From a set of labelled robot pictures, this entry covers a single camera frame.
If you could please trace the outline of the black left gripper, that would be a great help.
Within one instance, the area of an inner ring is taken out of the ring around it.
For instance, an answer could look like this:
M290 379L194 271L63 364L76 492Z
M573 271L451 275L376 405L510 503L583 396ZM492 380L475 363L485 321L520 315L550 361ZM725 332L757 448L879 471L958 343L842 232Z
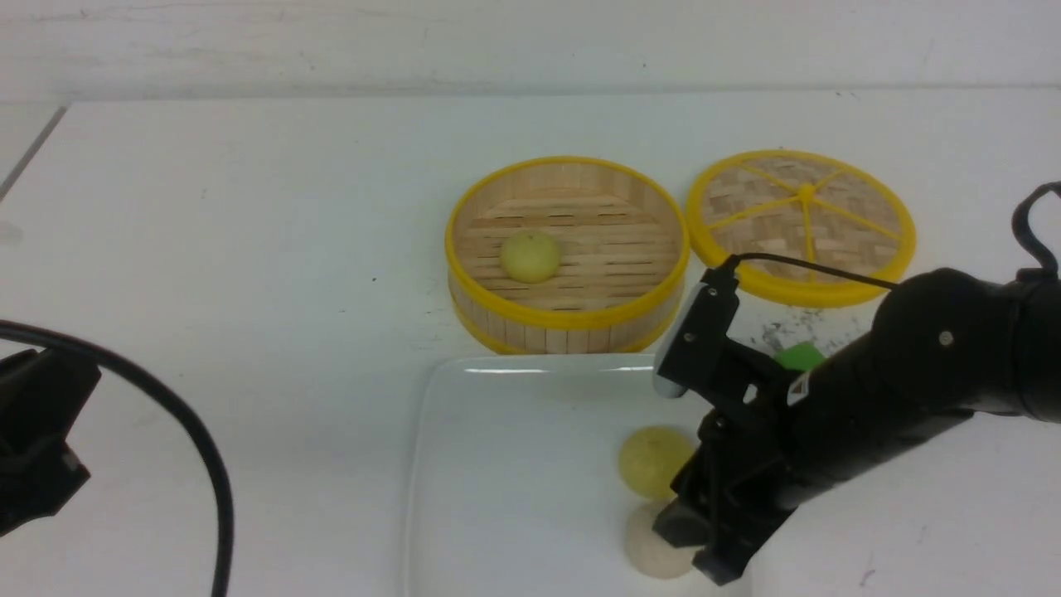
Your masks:
M90 480L67 437L101 371L60 349L1 362L1 533L54 517Z

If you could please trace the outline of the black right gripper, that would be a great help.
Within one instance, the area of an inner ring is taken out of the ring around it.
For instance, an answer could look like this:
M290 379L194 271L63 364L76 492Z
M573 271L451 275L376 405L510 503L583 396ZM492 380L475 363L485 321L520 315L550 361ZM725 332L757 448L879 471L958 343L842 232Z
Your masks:
M728 338L702 394L686 392L705 398L711 410L653 532L675 548L700 549L693 566L714 585L740 580L797 507L837 487L796 438L797 412L835 362L830 356L811 371L786 370Z

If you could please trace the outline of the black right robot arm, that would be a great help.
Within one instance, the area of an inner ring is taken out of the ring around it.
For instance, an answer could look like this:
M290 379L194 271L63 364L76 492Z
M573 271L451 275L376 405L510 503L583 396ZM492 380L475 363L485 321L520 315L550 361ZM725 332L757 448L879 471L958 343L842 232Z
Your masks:
M705 273L655 371L712 409L653 532L693 548L717 585L738 580L803 503L975 412L1059 420L1057 273L1023 269L1007 284L914 276L864 336L810 371L730 339L736 289L731 269Z

